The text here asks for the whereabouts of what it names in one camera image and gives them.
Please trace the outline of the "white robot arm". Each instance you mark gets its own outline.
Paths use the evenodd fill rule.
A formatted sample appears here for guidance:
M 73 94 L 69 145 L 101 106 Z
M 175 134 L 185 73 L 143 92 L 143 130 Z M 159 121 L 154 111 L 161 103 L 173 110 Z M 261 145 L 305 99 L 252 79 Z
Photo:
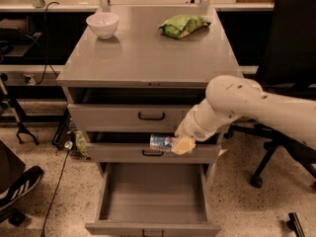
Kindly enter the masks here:
M 316 149 L 316 102 L 268 93 L 254 80 L 221 75 L 205 89 L 205 99 L 193 106 L 175 131 L 172 151 L 183 155 L 198 141 L 212 137 L 239 118 L 259 123 Z

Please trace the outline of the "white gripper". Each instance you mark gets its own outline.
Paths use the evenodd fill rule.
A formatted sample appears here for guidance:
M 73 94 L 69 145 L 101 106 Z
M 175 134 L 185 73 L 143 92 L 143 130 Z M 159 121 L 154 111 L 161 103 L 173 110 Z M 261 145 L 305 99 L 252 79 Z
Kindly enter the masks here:
M 195 105 L 176 129 L 171 151 L 177 155 L 189 153 L 196 141 L 208 140 L 220 127 L 220 117 L 209 103 Z

